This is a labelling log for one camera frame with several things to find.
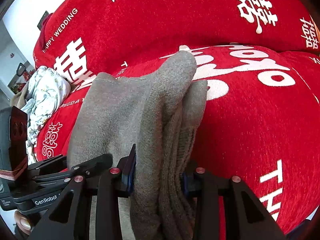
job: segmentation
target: red cushion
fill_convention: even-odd
[[[320,202],[320,58],[248,45],[191,52],[199,66],[195,79],[208,79],[210,86],[192,158],[218,176],[240,176],[289,232]],[[168,57],[160,56],[113,75],[151,73]],[[67,153],[87,90],[71,94],[42,129],[39,160],[49,156],[46,135],[57,144],[54,155]]]
[[[66,0],[45,26],[45,47],[38,41],[34,52],[36,66],[60,73],[69,69],[73,82],[87,70],[111,73],[124,61],[143,63],[180,44],[195,48],[239,42],[319,54],[314,33],[299,0]],[[85,48],[86,63],[78,60],[70,67],[62,61],[70,53],[74,61],[84,51],[75,50],[71,43],[77,41]]]

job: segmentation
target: screw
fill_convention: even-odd
[[[118,173],[120,172],[120,169],[119,169],[119,168],[112,168],[112,169],[110,170],[110,172],[111,172],[112,174],[118,174]]]
[[[75,182],[81,182],[83,181],[83,177],[78,175],[78,176],[75,176]]]
[[[205,173],[205,168],[202,168],[202,167],[196,168],[196,173],[204,174]]]
[[[239,183],[241,181],[241,179],[238,176],[233,176],[232,177],[232,181],[235,182],[235,183]]]

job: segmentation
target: red pillow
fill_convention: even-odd
[[[218,176],[240,176],[289,232],[320,203],[320,58],[248,45],[191,52],[198,64],[194,79],[210,86],[192,158]],[[149,74],[170,55],[161,56],[113,75]],[[39,160],[51,157],[48,143],[55,146],[52,155],[67,153],[87,90],[71,94],[41,130]]]
[[[180,44],[236,41],[274,51],[320,51],[299,0],[66,0],[43,33],[34,49],[36,66],[54,67],[70,82],[146,62]]]

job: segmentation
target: gray sock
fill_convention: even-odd
[[[165,220],[161,217],[165,215],[159,214],[160,184],[166,188],[177,184],[177,176],[180,176],[188,160],[185,155],[190,155],[193,133],[204,110],[206,81],[193,82],[192,84],[199,84],[197,89],[188,90],[196,68],[194,57],[188,52],[180,51],[164,62],[157,71],[140,78],[116,80],[106,73],[100,73],[83,102],[69,143],[69,167],[106,152],[113,155],[115,166],[121,157],[129,154],[132,144],[136,143],[137,163],[134,192],[131,196],[131,221],[128,221],[128,216],[121,217],[122,231],[126,231],[124,239],[134,239],[130,230],[127,230],[131,225],[136,239],[163,239],[164,234],[166,235],[164,231],[160,231],[160,223]],[[202,97],[196,99],[201,102],[201,107],[195,103],[186,105],[186,98],[195,99],[194,95]],[[191,112],[195,112],[197,121],[190,124],[192,129],[187,125],[186,133],[184,124],[188,123],[186,117]],[[188,150],[180,149],[184,144]],[[171,161],[172,152],[175,153],[176,157],[173,158],[176,161]],[[172,165],[170,171],[175,171],[170,174],[172,182],[168,186],[160,182],[163,165],[166,169],[168,165]],[[181,192],[176,188],[171,191],[175,192],[174,201],[180,203]],[[175,207],[169,206],[173,216],[167,219],[171,221],[168,223],[174,222],[179,212],[185,213],[185,220],[190,223],[188,212],[185,211],[188,209],[186,203],[180,205],[181,210],[178,212]],[[120,199],[120,213],[127,214],[127,209],[126,201]],[[180,235],[181,226],[174,227],[177,236]]]

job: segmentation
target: red blanket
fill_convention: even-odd
[[[243,178],[288,232],[320,200],[320,58],[248,45],[191,51],[195,79],[210,86],[192,158],[216,175]],[[163,56],[114,76],[151,73],[169,55]],[[39,160],[67,153],[87,90],[72,93],[42,129]]]
[[[319,204],[320,50],[299,0],[66,0],[42,33],[36,66],[75,89],[40,132],[38,160],[67,153],[97,73],[142,76],[186,44],[210,86],[192,158],[244,179],[285,232]],[[233,41],[257,46],[209,47]]]

